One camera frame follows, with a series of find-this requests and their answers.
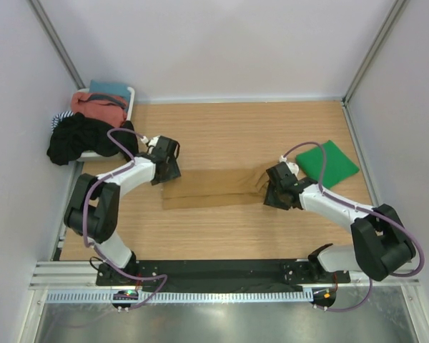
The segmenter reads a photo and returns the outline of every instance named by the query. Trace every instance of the white wall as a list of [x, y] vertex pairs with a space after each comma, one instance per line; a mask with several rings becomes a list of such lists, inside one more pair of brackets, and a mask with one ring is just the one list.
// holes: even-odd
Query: white wall
[[184, 101], [341, 97], [394, 1], [41, 2], [86, 83]]
[[429, 297], [429, 0], [407, 6], [350, 108], [380, 198], [425, 249]]
[[35, 263], [54, 246], [72, 168], [46, 149], [73, 90], [27, 3], [0, 1], [0, 343], [16, 341]]

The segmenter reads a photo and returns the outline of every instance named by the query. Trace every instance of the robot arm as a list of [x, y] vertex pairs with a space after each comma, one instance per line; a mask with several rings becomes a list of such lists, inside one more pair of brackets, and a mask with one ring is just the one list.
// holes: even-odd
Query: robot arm
[[181, 176], [177, 164], [177, 141], [157, 136], [147, 146], [146, 153], [138, 154], [133, 161], [113, 171], [97, 176], [81, 175], [64, 215], [64, 223], [82, 236], [87, 192], [95, 182], [111, 174], [112, 177], [102, 182], [91, 196], [91, 200], [98, 199], [98, 202], [88, 208], [87, 236], [89, 243], [93, 243], [103, 256], [127, 274], [135, 274], [137, 264], [134, 252], [126, 247], [116, 231], [119, 200], [145, 182], [155, 185]]
[[268, 169], [267, 174], [270, 183], [264, 204], [320, 214], [352, 234], [352, 246], [330, 245], [318, 249], [317, 260], [326, 272], [360, 270], [375, 281], [381, 281], [415, 257], [413, 243], [402, 232], [376, 216], [358, 210], [377, 212], [402, 224], [391, 206], [383, 204], [374, 209], [336, 195], [324, 187], [321, 191], [311, 178], [298, 180], [289, 162], [280, 162]]

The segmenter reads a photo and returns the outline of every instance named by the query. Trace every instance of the green square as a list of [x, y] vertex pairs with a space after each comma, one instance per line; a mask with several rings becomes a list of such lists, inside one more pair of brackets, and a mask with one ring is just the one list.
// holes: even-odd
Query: green square
[[[358, 166], [343, 154], [333, 141], [327, 141], [322, 146], [327, 157], [326, 170], [322, 179], [324, 187], [330, 189], [359, 171]], [[295, 161], [306, 175], [315, 180], [319, 179], [322, 168], [322, 152], [318, 146], [298, 154]]]

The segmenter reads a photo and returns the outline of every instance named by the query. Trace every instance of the white laundry basket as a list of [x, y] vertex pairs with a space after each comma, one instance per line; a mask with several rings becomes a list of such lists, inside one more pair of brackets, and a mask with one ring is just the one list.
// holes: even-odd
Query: white laundry basket
[[[130, 92], [130, 102], [129, 102], [129, 108], [127, 110], [127, 119], [130, 120], [132, 117], [132, 110], [134, 106], [134, 97], [135, 97], [135, 90], [132, 87], [127, 87], [127, 90]], [[79, 91], [82, 91], [84, 93], [89, 93], [89, 88], [80, 89]], [[122, 159], [121, 153], [118, 153], [116, 155], [113, 155], [111, 157], [105, 157], [102, 155], [99, 155], [96, 152], [93, 151], [85, 151], [81, 154], [81, 157], [77, 159], [79, 162], [85, 162], [85, 161], [114, 161]]]

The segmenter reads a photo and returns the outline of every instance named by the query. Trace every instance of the black cloth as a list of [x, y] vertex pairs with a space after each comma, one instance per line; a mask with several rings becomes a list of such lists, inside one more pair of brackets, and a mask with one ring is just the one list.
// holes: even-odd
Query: black cloth
[[[121, 126], [125, 129], [134, 129], [130, 121]], [[52, 163], [62, 166], [69, 161], [78, 159], [84, 151], [95, 151], [99, 155], [110, 157], [118, 152], [123, 153], [127, 161], [130, 158], [113, 143], [107, 132], [113, 129], [104, 121], [86, 118], [82, 113], [65, 118], [56, 126], [49, 142], [46, 154]], [[119, 143], [124, 145], [132, 155], [138, 154], [137, 136], [129, 132], [117, 131], [112, 133]]]

